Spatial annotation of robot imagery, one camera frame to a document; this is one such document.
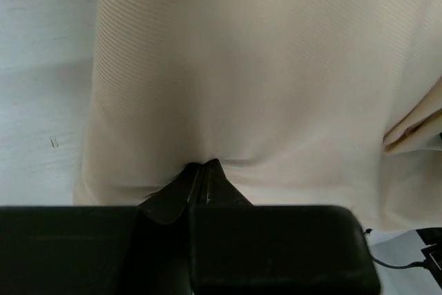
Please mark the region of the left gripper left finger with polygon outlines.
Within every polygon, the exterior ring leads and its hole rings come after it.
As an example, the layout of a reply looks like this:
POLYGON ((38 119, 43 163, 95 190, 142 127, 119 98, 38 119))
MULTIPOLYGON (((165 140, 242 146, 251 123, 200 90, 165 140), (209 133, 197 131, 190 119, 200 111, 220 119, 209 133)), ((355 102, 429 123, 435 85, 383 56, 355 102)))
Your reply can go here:
POLYGON ((197 294, 187 207, 200 166, 137 206, 1 208, 2 294, 197 294))

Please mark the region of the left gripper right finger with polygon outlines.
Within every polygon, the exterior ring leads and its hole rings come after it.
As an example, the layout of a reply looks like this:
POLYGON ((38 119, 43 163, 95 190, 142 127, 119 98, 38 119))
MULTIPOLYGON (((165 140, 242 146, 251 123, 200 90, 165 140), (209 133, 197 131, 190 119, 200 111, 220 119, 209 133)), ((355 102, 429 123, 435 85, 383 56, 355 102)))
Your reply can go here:
POLYGON ((218 160, 198 169, 189 204, 195 294, 379 294, 363 230, 346 208, 258 206, 218 160))

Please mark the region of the beige trousers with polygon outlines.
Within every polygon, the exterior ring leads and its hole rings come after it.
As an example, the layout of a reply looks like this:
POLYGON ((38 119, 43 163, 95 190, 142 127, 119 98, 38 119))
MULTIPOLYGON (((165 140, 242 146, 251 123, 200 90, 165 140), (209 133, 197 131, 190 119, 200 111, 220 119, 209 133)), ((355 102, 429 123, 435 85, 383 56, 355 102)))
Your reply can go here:
POLYGON ((256 204, 441 225, 441 0, 98 0, 77 204, 219 159, 256 204))

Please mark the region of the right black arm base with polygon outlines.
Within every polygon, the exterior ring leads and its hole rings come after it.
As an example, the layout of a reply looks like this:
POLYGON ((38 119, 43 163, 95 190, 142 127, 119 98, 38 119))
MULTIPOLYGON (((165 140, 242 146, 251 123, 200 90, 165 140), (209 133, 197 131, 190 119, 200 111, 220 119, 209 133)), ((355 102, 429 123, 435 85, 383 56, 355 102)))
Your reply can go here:
POLYGON ((408 265, 388 265, 372 256, 372 261, 388 269, 405 270, 411 268, 423 268, 428 270, 435 280, 441 282, 441 228, 418 229, 417 234, 426 247, 421 250, 425 260, 413 262, 408 265))

